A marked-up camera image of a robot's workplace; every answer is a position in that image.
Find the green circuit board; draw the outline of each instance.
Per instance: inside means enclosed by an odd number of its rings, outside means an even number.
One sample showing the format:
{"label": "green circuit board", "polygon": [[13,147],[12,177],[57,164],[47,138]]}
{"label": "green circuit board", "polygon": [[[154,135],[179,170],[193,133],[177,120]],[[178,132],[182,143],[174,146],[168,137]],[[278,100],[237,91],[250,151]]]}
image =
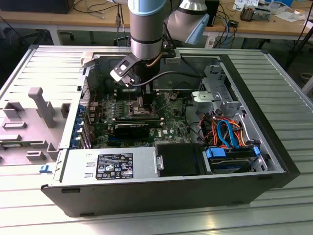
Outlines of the green circuit board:
{"label": "green circuit board", "polygon": [[[155,113],[151,117],[157,117],[158,122],[163,118],[160,128],[150,128],[147,138],[119,140],[114,136],[113,126],[114,118],[127,118],[130,115],[130,104],[132,101],[115,100],[113,96],[107,96],[98,102],[97,116],[98,120],[93,123],[95,140],[93,148],[120,148],[120,147],[149,147],[156,143],[189,143],[191,142],[190,134],[186,129],[184,117],[181,115],[182,98],[171,100],[171,92],[161,93],[153,100]],[[147,116],[136,113],[137,117]],[[141,123],[151,124],[152,121],[143,121]]]}

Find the motherboard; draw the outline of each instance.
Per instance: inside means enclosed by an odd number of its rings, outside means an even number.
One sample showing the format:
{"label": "motherboard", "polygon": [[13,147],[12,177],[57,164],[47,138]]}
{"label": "motherboard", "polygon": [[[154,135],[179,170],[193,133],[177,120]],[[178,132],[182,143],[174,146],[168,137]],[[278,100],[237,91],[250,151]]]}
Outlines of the motherboard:
{"label": "motherboard", "polygon": [[[182,110],[183,97],[178,97],[174,91],[157,93],[148,109],[139,108],[136,99],[120,100],[116,94],[108,94],[102,100],[91,102],[89,106],[94,136],[92,148],[190,143],[189,129],[186,128]],[[125,134],[123,129],[129,126],[135,126],[132,133],[127,133],[124,138],[118,136],[119,129]]]}

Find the power supply label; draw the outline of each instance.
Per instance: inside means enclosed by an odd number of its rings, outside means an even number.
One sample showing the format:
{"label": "power supply label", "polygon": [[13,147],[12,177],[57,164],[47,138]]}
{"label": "power supply label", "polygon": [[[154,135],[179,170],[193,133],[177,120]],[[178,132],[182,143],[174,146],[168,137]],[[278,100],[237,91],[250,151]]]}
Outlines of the power supply label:
{"label": "power supply label", "polygon": [[98,155],[97,180],[130,179],[133,177],[132,153]]}

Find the aluminum extrusion table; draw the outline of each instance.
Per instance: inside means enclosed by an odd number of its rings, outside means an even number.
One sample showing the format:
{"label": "aluminum extrusion table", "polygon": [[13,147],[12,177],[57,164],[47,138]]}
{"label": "aluminum extrusion table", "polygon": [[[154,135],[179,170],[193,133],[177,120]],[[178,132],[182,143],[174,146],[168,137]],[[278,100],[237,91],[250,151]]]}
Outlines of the aluminum extrusion table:
{"label": "aluminum extrusion table", "polygon": [[[29,49],[0,91],[3,100],[26,95],[30,84],[75,88],[85,51],[117,47],[39,46]],[[41,191],[52,175],[40,165],[0,167],[0,233],[72,234],[310,234],[313,229],[313,104],[269,55],[258,50],[181,48],[180,53],[227,54],[246,82],[302,175],[270,190],[249,205],[159,211],[99,217],[67,217]],[[72,93],[47,94],[51,102],[71,102]]]}

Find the blue cable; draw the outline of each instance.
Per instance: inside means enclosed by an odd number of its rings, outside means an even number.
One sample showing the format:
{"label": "blue cable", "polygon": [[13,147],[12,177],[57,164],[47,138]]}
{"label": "blue cable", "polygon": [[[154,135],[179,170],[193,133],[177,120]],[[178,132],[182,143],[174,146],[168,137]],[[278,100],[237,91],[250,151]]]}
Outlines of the blue cable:
{"label": "blue cable", "polygon": [[228,121],[221,120],[221,121],[219,121],[219,124],[217,125],[217,134],[219,135],[220,140],[226,145],[227,148],[230,148],[229,143],[227,143],[227,141],[222,136],[221,128],[222,128],[223,123],[225,123],[227,128],[228,128],[231,145],[234,146],[235,148],[239,148],[239,145],[238,145],[236,139],[234,138],[233,130],[231,129],[231,125],[229,124]]}
{"label": "blue cable", "polygon": [[226,30],[227,30],[227,34],[226,34],[226,38],[225,38],[225,41],[224,41],[224,45],[223,45],[223,47],[222,47],[222,48],[224,48],[225,45],[226,45],[226,43],[227,43],[227,40],[228,40],[229,26],[228,26],[226,20],[225,20],[223,17],[220,17],[220,18],[224,21],[224,23],[225,23],[225,25],[226,25]]}

